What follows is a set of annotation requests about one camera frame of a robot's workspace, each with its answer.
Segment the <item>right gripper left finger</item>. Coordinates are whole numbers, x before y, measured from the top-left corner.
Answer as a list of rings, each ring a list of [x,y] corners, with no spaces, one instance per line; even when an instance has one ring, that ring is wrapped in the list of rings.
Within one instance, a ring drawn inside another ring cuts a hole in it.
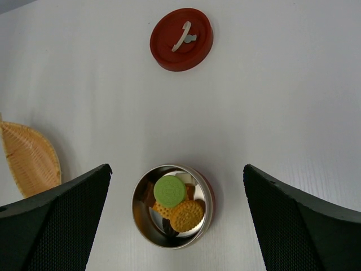
[[[112,169],[1,207],[1,270],[85,270]]]

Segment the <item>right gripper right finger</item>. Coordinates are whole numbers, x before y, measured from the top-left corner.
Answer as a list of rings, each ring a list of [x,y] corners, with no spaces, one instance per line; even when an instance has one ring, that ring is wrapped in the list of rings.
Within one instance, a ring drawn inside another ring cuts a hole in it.
[[[360,212],[287,185],[250,164],[243,179],[267,270],[360,270]]]

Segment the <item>tan round sandwich cookie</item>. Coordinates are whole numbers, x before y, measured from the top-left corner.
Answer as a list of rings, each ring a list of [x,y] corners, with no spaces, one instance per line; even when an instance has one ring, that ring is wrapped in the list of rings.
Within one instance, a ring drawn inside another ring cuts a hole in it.
[[[161,205],[159,202],[155,202],[154,206],[152,207],[152,209],[157,212],[159,215],[161,215],[162,218],[165,218],[167,220],[170,220],[173,212],[175,210],[174,207],[164,207],[163,205]]]

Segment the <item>dark chocolate cookie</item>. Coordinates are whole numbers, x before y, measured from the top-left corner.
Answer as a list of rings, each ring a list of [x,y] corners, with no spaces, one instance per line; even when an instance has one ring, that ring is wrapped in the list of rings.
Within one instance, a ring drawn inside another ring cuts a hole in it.
[[[170,220],[163,218],[162,219],[162,228],[166,236],[170,238],[177,237],[179,235],[179,232],[175,231],[170,224]]]

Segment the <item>green macaron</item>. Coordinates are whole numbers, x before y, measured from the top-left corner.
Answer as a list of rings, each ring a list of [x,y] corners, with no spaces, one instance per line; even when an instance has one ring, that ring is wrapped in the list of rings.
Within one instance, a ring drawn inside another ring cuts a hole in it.
[[[156,201],[166,208],[173,208],[186,197],[186,186],[176,176],[163,176],[157,180],[153,188]]]

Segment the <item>red round lid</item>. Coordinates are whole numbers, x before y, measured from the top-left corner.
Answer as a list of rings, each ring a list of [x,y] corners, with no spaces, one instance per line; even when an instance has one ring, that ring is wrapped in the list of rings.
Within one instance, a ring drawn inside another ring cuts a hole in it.
[[[210,52],[214,33],[208,17],[195,8],[180,8],[154,27],[150,51],[157,63],[172,72],[189,70]]]

